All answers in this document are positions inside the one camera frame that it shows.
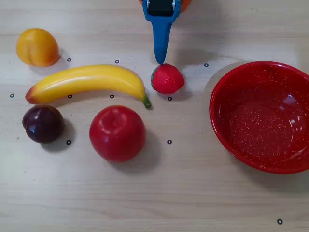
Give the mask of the blue gripper black motor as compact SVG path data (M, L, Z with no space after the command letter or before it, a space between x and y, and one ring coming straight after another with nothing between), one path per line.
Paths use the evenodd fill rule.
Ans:
M172 22L181 13L181 0L143 0L142 8L147 21L158 20L169 23L153 22L154 55L158 64L163 64L166 58L169 35Z

